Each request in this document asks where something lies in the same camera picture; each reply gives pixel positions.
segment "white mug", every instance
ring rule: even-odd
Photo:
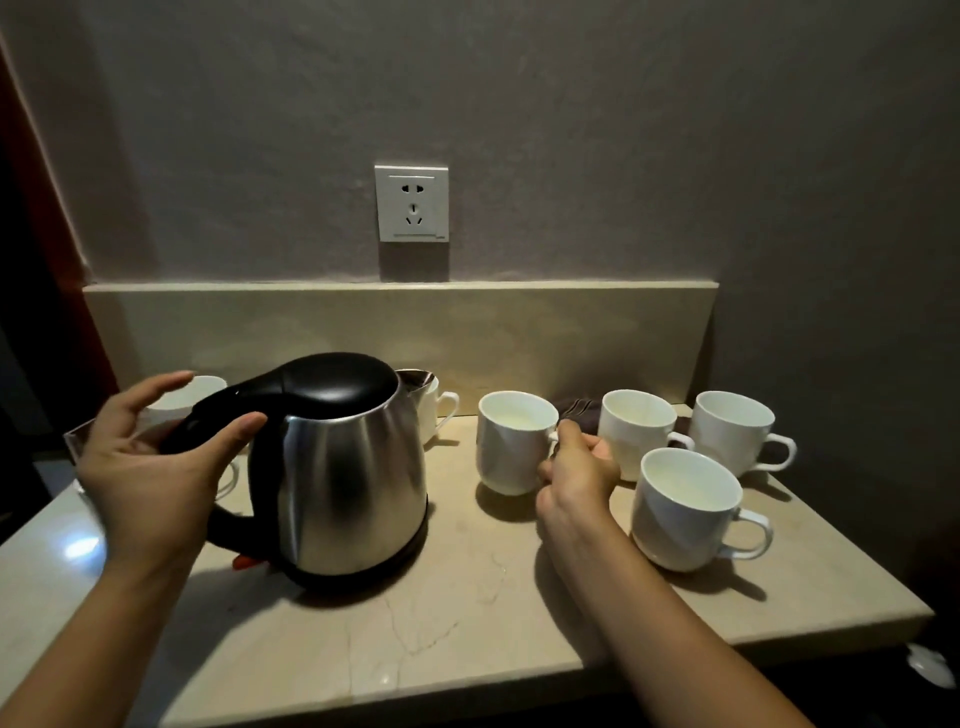
[[[142,410],[136,418],[136,431],[142,432],[171,420],[182,420],[190,414],[193,405],[227,388],[227,381],[218,376],[198,375],[180,389],[165,393],[159,400]],[[230,480],[217,489],[217,498],[233,490],[240,478],[240,466],[230,461]]]
[[[693,449],[693,440],[673,431],[677,412],[667,400],[636,389],[615,389],[603,397],[597,434],[607,441],[620,477],[631,482],[640,475],[640,459],[670,441]]]
[[[477,471],[484,485],[503,496],[537,490],[537,465],[557,442],[557,408],[527,392],[490,392],[478,409]]]
[[[693,408],[690,437],[694,450],[726,466],[737,477],[747,471],[781,471],[797,457],[797,443],[773,434],[770,407],[733,392],[701,392]],[[786,445],[781,463],[758,463],[764,443]]]
[[[427,372],[424,369],[397,369],[396,373],[417,406],[420,442],[426,445],[451,417],[456,416],[457,410],[460,409],[460,395],[456,392],[443,392],[438,396],[440,380],[433,372]],[[452,401],[453,409],[437,423],[437,405],[444,400]]]
[[[756,559],[770,547],[774,529],[765,516],[740,508],[742,499],[733,473],[705,455],[651,450],[640,462],[634,494],[634,541],[654,564],[672,571],[693,571],[714,558]],[[726,546],[731,521],[756,523],[763,541],[755,548]]]

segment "forearm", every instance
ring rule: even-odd
[[[809,728],[803,715],[686,606],[610,520],[553,524],[555,562],[661,728]]]
[[[0,710],[0,728],[122,725],[188,573],[108,565]]]

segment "kettle power base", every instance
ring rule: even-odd
[[[286,574],[292,582],[303,587],[308,592],[325,595],[347,595],[355,592],[378,591],[386,589],[407,571],[420,554],[426,541],[428,522],[430,520],[430,504],[427,503],[423,511],[423,520],[420,527],[397,553],[386,561],[381,561],[369,569],[355,573],[338,574],[336,576],[322,576],[305,571],[284,568],[284,564],[276,566]]]

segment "white outlet plate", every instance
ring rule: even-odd
[[[375,164],[376,217],[385,243],[450,239],[447,167]]]

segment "stainless steel kettle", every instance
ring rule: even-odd
[[[417,410],[389,365],[345,352],[295,359],[198,402],[161,451],[192,449],[253,411],[268,417],[248,461],[253,515],[214,506],[211,543],[321,589],[390,569],[420,545]]]

